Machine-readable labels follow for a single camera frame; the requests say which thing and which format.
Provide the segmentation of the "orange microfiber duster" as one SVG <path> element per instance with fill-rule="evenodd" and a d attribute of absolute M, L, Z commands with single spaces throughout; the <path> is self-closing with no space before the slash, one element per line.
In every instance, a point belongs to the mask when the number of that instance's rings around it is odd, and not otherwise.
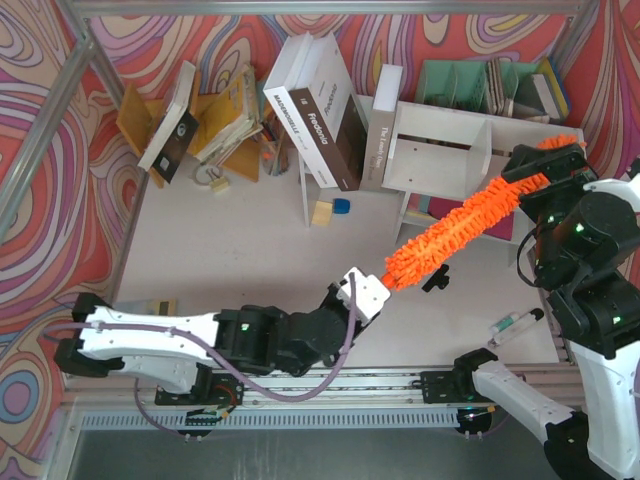
<path fill-rule="evenodd" d="M 550 137 L 535 148 L 551 149 L 572 143 L 581 146 L 584 152 L 584 144 L 575 135 Z M 381 282 L 395 290 L 418 284 L 469 242 L 513 213 L 520 206 L 521 196 L 534 193 L 549 182 L 542 174 L 515 183 L 507 183 L 501 174 L 492 178 L 484 189 L 465 200 L 462 207 L 453 209 L 388 257 Z"/>

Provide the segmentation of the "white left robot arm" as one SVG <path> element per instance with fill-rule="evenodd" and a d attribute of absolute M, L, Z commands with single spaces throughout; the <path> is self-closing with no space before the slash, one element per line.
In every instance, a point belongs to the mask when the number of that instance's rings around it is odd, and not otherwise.
<path fill-rule="evenodd" d="M 119 372 L 200 400 L 210 387 L 205 371 L 214 366 L 301 377 L 318 362 L 337 365 L 382 303 L 354 278 L 330 285 L 320 306 L 308 313 L 245 305 L 191 317 L 132 314 L 82 293 L 72 310 L 73 335 L 59 341 L 54 361 L 71 375 L 105 378 Z"/>

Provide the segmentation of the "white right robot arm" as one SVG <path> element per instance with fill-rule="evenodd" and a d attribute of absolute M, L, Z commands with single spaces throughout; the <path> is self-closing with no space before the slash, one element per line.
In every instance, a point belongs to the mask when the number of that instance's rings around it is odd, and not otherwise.
<path fill-rule="evenodd" d="M 577 144 L 519 145 L 501 176 L 542 174 L 521 197 L 534 222 L 534 284 L 577 364 L 586 407 L 563 406 L 512 373 L 487 349 L 455 360 L 457 390 L 497 403 L 541 443 L 563 479 L 639 475 L 639 290 L 620 272 L 639 246 L 639 180 L 600 179 Z"/>

